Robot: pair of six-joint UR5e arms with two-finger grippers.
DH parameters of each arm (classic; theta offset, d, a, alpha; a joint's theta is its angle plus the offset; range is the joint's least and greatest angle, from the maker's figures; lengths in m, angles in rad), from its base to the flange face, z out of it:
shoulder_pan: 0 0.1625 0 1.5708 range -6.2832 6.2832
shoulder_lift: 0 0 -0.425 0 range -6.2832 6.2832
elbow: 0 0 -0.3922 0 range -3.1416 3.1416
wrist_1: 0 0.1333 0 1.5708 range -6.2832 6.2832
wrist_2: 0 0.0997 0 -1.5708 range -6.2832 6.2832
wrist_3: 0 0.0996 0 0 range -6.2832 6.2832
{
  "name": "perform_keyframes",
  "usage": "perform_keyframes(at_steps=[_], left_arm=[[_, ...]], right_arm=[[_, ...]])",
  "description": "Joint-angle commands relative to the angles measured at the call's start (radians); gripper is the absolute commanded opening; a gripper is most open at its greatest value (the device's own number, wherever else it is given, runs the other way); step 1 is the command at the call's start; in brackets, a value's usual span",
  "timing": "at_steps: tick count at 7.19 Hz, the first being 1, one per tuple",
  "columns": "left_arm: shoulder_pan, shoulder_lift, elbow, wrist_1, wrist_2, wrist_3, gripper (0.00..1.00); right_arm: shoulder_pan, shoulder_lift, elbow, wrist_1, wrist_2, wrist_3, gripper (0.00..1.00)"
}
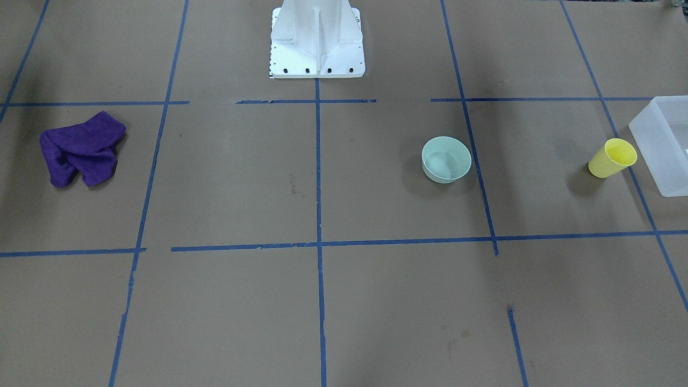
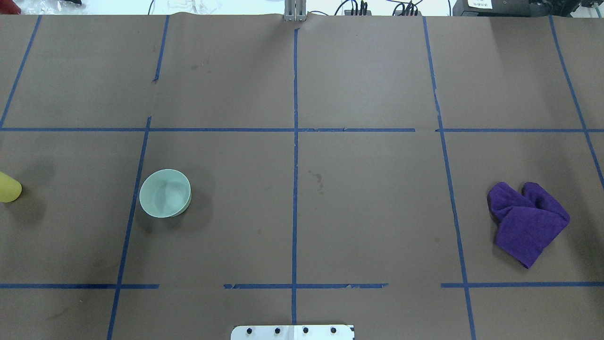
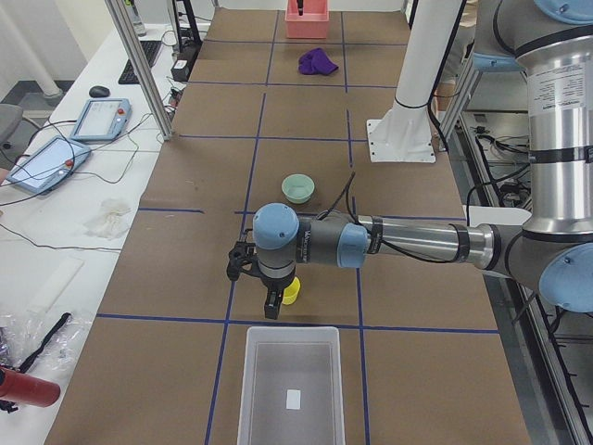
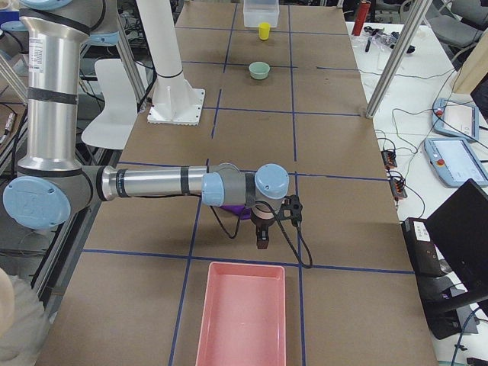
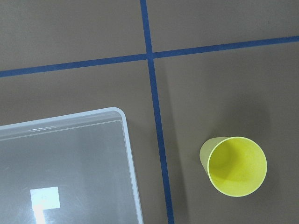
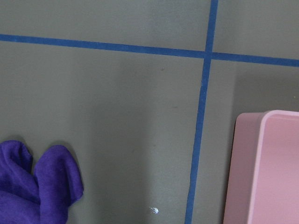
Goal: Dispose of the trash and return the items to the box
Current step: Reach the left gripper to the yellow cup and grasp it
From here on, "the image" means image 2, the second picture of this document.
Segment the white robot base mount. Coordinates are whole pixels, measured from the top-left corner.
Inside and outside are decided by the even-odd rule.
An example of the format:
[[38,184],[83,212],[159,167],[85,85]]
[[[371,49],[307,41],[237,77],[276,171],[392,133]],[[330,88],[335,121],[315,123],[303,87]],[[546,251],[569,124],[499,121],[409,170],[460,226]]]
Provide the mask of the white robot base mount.
[[354,340],[353,325],[242,325],[231,340]]

